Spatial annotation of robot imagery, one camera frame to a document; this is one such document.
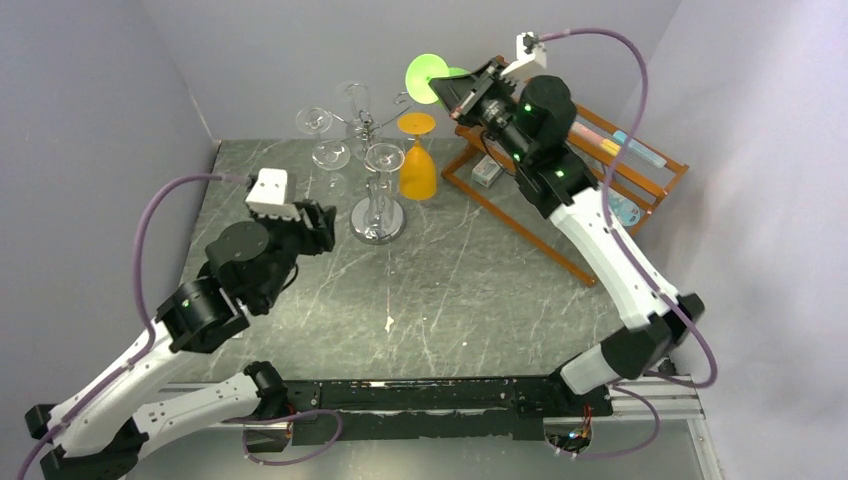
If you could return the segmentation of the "green plastic goblet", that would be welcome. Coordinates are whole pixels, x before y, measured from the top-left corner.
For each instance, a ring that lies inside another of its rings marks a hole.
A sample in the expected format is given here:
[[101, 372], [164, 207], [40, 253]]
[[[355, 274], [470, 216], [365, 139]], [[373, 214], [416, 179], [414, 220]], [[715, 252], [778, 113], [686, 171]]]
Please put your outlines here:
[[458, 77], [469, 74], [462, 67], [449, 66], [440, 56], [424, 53], [415, 57], [407, 67], [404, 83], [408, 95], [422, 105], [443, 105], [429, 82], [435, 78]]

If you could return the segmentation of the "clear glass front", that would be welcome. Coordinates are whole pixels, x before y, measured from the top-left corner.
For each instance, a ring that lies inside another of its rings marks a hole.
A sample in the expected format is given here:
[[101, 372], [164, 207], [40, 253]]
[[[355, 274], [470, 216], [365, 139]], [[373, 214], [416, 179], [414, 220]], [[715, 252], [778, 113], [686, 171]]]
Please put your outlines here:
[[366, 167], [374, 173], [368, 181], [368, 207], [364, 220], [374, 240], [384, 240], [397, 230], [395, 199], [391, 174], [404, 163], [404, 152], [392, 143], [372, 145], [365, 155]]

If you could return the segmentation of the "orange plastic goblet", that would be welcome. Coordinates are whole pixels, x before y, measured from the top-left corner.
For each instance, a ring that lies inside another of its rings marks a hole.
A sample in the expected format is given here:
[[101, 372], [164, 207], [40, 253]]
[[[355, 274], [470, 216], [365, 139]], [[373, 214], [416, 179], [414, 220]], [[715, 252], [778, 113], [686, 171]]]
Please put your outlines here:
[[397, 126], [413, 138], [399, 170], [399, 193], [414, 201], [428, 200], [437, 192], [437, 170], [432, 156], [422, 145], [422, 139], [435, 128], [435, 119], [426, 113], [407, 113], [397, 120]]

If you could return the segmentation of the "clear wine glass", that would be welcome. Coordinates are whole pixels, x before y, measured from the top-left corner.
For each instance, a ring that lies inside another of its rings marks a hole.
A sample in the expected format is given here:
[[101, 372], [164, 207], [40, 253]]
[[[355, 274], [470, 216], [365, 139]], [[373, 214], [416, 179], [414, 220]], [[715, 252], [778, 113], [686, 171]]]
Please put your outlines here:
[[333, 121], [333, 114], [320, 107], [303, 108], [296, 115], [297, 128], [302, 133], [314, 137], [320, 137], [329, 130]]

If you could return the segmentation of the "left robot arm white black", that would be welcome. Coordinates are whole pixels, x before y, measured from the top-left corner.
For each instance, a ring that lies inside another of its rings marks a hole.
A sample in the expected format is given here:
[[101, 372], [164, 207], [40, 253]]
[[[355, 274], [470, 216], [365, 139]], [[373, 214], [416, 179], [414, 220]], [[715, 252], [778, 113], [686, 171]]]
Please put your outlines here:
[[313, 200], [285, 215], [251, 207], [205, 249], [198, 276], [182, 284], [144, 332], [68, 400], [25, 416], [37, 444], [30, 460], [47, 479], [119, 479], [156, 449], [218, 422], [296, 414], [273, 365], [255, 361], [210, 388], [163, 402], [150, 395], [184, 366], [222, 347], [270, 312], [297, 276], [298, 259], [332, 251], [337, 210]]

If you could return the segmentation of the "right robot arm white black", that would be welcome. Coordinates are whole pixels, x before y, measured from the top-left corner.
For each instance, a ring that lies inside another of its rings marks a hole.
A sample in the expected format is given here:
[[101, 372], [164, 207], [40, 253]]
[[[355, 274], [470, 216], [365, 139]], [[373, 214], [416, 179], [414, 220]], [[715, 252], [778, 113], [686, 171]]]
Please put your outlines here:
[[636, 379], [679, 346], [705, 306], [653, 267], [612, 214], [598, 178], [567, 145], [577, 107], [564, 81], [537, 75], [515, 97], [504, 69], [491, 60], [427, 85], [458, 124], [491, 134], [512, 159], [522, 195], [578, 249], [617, 309], [622, 328], [556, 370], [559, 381], [549, 399], [556, 411], [571, 415], [586, 404], [589, 391]]

